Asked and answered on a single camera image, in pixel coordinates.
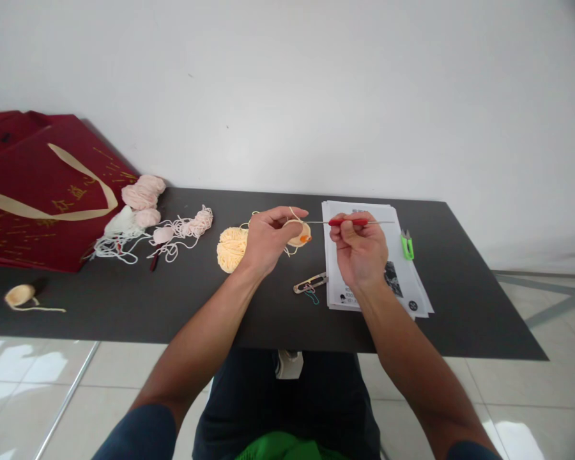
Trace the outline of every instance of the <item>lap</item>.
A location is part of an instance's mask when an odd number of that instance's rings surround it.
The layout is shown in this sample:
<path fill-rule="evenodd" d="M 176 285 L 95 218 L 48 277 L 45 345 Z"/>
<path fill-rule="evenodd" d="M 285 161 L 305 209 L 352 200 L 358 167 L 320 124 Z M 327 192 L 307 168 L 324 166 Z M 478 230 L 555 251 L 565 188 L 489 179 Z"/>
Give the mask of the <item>lap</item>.
<path fill-rule="evenodd" d="M 276 430 L 314 439 L 352 458 L 379 458 L 379 429 L 357 356 L 305 351 L 300 379 L 277 380 L 276 354 L 230 351 L 213 379 L 194 458 L 234 457 Z"/>

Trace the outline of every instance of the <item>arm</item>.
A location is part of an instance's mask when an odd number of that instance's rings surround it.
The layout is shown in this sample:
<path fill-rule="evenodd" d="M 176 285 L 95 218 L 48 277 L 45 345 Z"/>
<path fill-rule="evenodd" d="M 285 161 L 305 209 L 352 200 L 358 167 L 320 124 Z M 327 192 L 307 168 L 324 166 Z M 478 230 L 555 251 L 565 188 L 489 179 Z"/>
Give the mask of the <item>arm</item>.
<path fill-rule="evenodd" d="M 337 218 L 375 220 L 370 213 Z M 333 227 L 341 275 L 356 296 L 381 365 L 418 418 L 437 459 L 445 459 L 458 441 L 474 441 L 492 452 L 473 405 L 456 376 L 383 279 L 388 259 L 379 225 L 343 222 Z"/>
<path fill-rule="evenodd" d="M 293 209 L 301 219 L 309 214 Z M 243 260 L 168 345 L 130 411 L 163 404 L 179 431 L 190 405 L 226 359 L 257 287 L 275 268 L 288 240 L 300 234 L 297 222 L 282 227 L 291 218 L 286 206 L 251 218 Z"/>

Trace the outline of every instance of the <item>red crochet hook handle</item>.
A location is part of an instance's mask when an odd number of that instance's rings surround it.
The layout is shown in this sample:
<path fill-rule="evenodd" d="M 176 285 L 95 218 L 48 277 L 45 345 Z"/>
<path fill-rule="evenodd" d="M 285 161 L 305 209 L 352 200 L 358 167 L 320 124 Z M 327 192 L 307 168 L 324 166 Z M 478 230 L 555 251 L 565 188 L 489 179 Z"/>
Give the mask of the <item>red crochet hook handle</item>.
<path fill-rule="evenodd" d="M 346 220 L 348 220 L 348 219 L 330 219 L 328 221 L 328 225 L 330 227 L 340 227 L 341 224 L 343 222 L 345 222 Z M 367 219 L 353 219 L 352 222 L 354 225 L 360 225 L 360 226 L 365 226 L 366 224 L 369 223 L 369 221 Z"/>

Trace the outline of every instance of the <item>instruction sheet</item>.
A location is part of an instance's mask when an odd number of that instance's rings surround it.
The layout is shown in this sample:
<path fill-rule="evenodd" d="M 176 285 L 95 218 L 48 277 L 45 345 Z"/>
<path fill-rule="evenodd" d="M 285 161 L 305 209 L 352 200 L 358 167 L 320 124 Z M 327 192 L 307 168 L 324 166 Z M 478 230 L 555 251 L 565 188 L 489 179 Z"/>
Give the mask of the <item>instruction sheet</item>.
<path fill-rule="evenodd" d="M 401 240 L 401 226 L 396 209 L 389 204 L 349 203 L 345 201 L 324 201 L 321 204 L 323 220 L 332 219 L 338 213 L 370 212 L 379 224 L 388 245 L 388 260 L 384 279 L 394 295 L 412 318 L 428 318 L 433 313 L 432 305 L 417 274 L 413 261 L 405 258 Z M 325 224 L 326 273 L 328 275 L 328 308 L 334 310 L 360 311 L 360 306 L 350 288 L 344 283 L 337 262 L 337 247 L 330 239 L 330 226 Z"/>

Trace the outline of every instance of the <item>green thread snips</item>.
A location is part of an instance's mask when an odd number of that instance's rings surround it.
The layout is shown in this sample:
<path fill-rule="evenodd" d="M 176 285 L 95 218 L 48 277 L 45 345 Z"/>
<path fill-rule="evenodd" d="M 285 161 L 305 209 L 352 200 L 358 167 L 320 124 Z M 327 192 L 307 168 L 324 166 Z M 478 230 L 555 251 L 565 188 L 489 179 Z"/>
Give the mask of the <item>green thread snips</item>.
<path fill-rule="evenodd" d="M 415 258 L 415 255 L 413 254 L 413 240 L 411 239 L 411 235 L 408 230 L 402 230 L 401 241 L 404 258 L 407 260 L 413 260 Z"/>

